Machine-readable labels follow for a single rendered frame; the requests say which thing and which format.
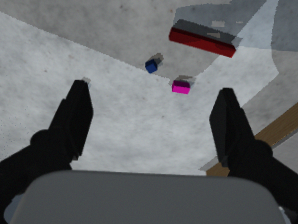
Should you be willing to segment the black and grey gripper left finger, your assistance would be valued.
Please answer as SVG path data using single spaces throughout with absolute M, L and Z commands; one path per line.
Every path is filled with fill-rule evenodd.
M 82 155 L 93 113 L 87 82 L 74 80 L 49 128 L 36 132 L 30 145 L 0 162 L 0 224 L 8 224 L 5 209 L 35 179 L 51 172 L 72 170 L 69 165 Z

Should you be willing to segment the dark red rod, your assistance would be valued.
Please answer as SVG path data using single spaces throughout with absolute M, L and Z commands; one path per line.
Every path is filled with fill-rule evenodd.
M 234 45 L 174 27 L 171 28 L 171 31 L 169 33 L 169 41 L 199 48 L 230 58 L 232 58 L 232 56 L 236 52 L 236 48 L 234 47 Z

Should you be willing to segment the small magenta block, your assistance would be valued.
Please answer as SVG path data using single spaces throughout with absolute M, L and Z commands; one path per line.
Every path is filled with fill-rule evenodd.
M 188 94 L 190 90 L 190 84 L 186 82 L 173 81 L 172 92 Z

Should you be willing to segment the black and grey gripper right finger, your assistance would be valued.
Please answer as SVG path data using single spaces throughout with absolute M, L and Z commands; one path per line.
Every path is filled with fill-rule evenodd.
M 298 174 L 273 157 L 268 143 L 255 139 L 233 88 L 220 89 L 209 117 L 218 161 L 228 176 L 268 189 L 291 224 L 298 224 Z

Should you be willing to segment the small blue block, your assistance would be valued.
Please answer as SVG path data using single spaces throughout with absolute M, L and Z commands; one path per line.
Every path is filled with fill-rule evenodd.
M 154 61 L 154 59 L 151 59 L 151 60 L 145 62 L 145 68 L 147 69 L 147 71 L 149 72 L 149 74 L 157 71 L 157 64 Z

